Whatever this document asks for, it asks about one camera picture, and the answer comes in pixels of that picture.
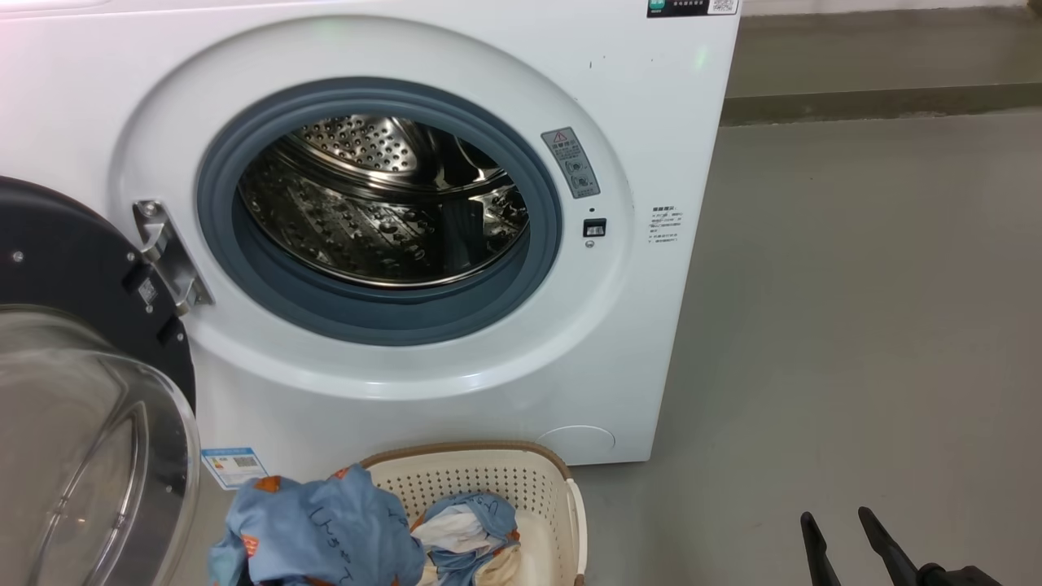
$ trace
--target front-loading washing machine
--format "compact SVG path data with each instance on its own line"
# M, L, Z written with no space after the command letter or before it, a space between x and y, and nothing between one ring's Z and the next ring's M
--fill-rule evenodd
M645 460L737 4L3 2L0 304L162 372L229 488Z

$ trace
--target laundry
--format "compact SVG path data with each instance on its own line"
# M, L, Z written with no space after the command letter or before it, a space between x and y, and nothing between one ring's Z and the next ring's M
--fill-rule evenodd
M394 494L355 464L325 481L267 477L239 490L224 538L209 551L209 584L412 586L426 556Z
M503 498L443 498L413 526L427 562L419 586L508 586L521 564L516 511Z

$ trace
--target metal hinge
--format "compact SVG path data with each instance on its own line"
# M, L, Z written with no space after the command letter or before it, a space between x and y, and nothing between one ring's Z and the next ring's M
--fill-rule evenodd
M213 304L214 298L192 264L163 203L154 200L135 202L133 219L138 224L138 233L145 241L141 255L145 262L155 267L163 283L174 296L177 315L182 316L198 304Z

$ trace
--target laundry basket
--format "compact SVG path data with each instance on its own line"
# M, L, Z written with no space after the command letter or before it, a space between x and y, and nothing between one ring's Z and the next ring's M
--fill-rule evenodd
M515 586L582 586L586 511L568 466L529 442L440 443L362 461L373 483L401 498L412 523L445 496L492 492L517 509L520 575Z

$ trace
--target crumpled blue garment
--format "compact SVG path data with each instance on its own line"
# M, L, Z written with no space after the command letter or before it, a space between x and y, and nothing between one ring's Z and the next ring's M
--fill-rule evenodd
M423 518L432 519L445 509L455 505L468 506L489 536L502 542L483 555L478 555L478 552L457 554L441 547L430 547L430 560L438 568L440 586L472 586L474 575L481 566L492 561L496 552L518 543L517 511L500 496L486 492L470 492L442 498L427 509Z
M286 586L410 586L423 572L424 551L401 502L357 464L305 484L249 481L225 524L209 551L212 586L239 586L247 564L250 581Z

